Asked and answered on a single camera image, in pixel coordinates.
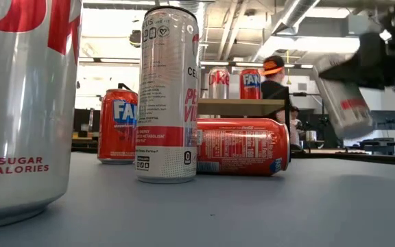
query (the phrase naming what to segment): black equipment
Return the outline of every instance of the black equipment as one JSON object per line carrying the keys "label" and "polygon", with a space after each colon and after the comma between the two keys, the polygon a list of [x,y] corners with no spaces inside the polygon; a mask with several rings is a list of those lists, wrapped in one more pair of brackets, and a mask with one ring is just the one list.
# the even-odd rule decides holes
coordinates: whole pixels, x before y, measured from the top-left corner
{"label": "black equipment", "polygon": [[381,27],[391,34],[387,44],[378,32],[360,35],[360,46],[354,56],[341,64],[322,71],[326,80],[357,83],[361,87],[395,90],[395,6],[379,19]]}

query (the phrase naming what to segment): gray table surface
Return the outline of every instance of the gray table surface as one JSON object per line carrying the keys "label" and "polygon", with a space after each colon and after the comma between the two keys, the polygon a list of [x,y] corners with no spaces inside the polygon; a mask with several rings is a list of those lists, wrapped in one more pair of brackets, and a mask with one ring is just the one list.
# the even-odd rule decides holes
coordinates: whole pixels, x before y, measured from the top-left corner
{"label": "gray table surface", "polygon": [[395,165],[301,159],[272,178],[151,185],[73,153],[67,194],[1,227],[0,246],[395,246]]}

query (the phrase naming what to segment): table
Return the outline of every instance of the table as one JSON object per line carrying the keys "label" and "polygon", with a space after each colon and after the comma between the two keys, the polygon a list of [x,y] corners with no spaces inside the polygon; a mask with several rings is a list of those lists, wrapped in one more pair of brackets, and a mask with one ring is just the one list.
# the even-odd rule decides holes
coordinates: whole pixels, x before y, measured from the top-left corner
{"label": "table", "polygon": [[152,185],[73,153],[67,194],[1,227],[0,246],[395,246],[395,165],[293,159],[272,178]]}

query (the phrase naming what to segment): standing can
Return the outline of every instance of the standing can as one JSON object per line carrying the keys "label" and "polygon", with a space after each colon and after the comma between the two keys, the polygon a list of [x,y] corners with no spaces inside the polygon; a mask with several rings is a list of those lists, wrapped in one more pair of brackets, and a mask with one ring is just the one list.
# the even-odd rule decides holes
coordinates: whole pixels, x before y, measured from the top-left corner
{"label": "standing can", "polygon": [[173,6],[145,14],[141,45],[136,175],[148,183],[183,183],[196,175],[199,29]]}
{"label": "standing can", "polygon": [[81,9],[0,1],[0,225],[67,191]]}
{"label": "standing can", "polygon": [[240,73],[240,98],[261,99],[260,81],[258,69],[244,69]]}
{"label": "standing can", "polygon": [[214,67],[208,74],[208,98],[228,99],[230,96],[230,73],[225,67]]}
{"label": "standing can", "polygon": [[197,171],[271,176],[289,164],[285,124],[271,119],[198,119]]}
{"label": "standing can", "polygon": [[345,61],[342,54],[329,54],[319,58],[313,65],[313,76],[330,115],[335,133],[339,138],[355,139],[374,130],[370,109],[355,83],[324,80],[319,74]]}
{"label": "standing can", "polygon": [[97,158],[103,164],[132,164],[135,161],[135,132],[138,95],[110,89],[101,101]]}

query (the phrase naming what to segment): soda can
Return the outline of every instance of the soda can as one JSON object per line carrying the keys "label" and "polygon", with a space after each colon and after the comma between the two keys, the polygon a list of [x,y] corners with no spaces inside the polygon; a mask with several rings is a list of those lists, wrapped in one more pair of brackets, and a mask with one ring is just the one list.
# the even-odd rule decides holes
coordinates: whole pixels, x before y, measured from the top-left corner
{"label": "soda can", "polygon": [[345,61],[342,54],[329,54],[319,58],[313,66],[313,77],[329,113],[337,137],[355,139],[374,130],[370,109],[355,83],[324,80],[321,71]]}
{"label": "soda can", "polygon": [[240,98],[261,99],[260,73],[258,69],[244,69],[240,73]]}
{"label": "soda can", "polygon": [[196,175],[199,29],[173,6],[145,14],[141,44],[136,175],[148,183],[183,183]]}
{"label": "soda can", "polygon": [[67,191],[81,9],[0,1],[0,225]]}
{"label": "soda can", "polygon": [[197,171],[271,176],[289,164],[285,124],[271,119],[198,119]]}
{"label": "soda can", "polygon": [[214,67],[208,74],[208,98],[228,99],[230,95],[230,73],[225,67]]}
{"label": "soda can", "polygon": [[132,164],[135,160],[135,132],[138,95],[110,89],[101,101],[97,158],[103,164]]}

